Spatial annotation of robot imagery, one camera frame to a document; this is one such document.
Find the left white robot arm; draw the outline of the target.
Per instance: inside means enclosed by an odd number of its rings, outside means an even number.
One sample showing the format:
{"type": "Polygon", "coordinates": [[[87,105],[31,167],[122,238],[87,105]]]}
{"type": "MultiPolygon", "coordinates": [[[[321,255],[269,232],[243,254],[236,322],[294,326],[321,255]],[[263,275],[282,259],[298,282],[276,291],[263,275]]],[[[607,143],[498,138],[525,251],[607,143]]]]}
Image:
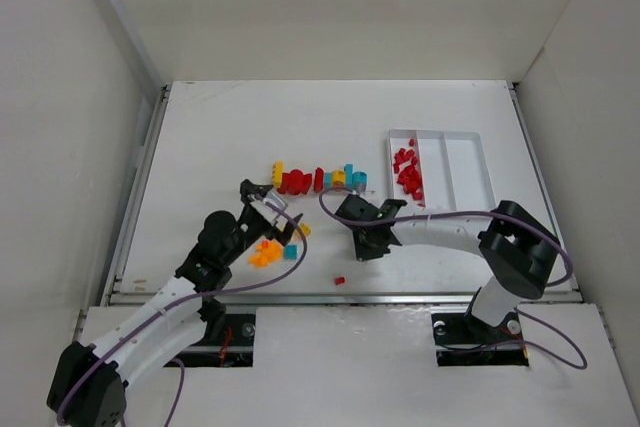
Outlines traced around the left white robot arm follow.
{"type": "Polygon", "coordinates": [[[215,297],[232,264],[260,238],[286,245],[298,231],[298,217],[278,227],[287,204],[273,186],[243,180],[239,193],[240,215],[209,214],[175,274],[133,316],[89,345],[74,341],[62,351],[46,399],[58,425],[117,425],[129,388],[221,327],[226,307],[215,297]]]}

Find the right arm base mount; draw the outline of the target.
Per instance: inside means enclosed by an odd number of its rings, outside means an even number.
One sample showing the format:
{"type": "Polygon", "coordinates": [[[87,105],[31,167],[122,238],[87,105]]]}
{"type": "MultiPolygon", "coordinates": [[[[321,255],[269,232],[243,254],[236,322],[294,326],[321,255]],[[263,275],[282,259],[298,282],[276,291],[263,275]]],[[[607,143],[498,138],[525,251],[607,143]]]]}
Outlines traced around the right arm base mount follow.
{"type": "Polygon", "coordinates": [[[522,327],[516,313],[509,313],[491,327],[462,312],[431,314],[439,367],[528,367],[526,348],[520,344],[522,327]]]}

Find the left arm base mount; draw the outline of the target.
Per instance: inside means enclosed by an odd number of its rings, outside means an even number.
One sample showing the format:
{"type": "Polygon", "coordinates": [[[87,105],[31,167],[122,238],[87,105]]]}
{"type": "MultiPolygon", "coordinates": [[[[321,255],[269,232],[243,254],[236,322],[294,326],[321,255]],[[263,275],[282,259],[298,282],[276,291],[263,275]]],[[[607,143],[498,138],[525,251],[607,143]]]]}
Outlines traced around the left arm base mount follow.
{"type": "Polygon", "coordinates": [[[253,366],[256,309],[228,307],[207,324],[204,337],[175,356],[187,368],[249,368],[253,366]]]}

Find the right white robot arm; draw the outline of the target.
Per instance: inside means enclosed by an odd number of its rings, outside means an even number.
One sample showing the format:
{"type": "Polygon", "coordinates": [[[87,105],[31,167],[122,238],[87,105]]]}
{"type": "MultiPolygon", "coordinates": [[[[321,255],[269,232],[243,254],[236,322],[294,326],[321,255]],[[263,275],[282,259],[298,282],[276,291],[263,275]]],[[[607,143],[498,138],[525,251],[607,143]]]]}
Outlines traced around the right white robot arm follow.
{"type": "Polygon", "coordinates": [[[490,211],[416,212],[404,216],[404,200],[379,207],[349,194],[333,214],[353,233],[356,258],[375,260],[393,246],[427,245],[478,256],[492,276],[467,315],[498,327],[524,300],[540,299],[559,255],[558,239],[516,202],[490,211]]]}

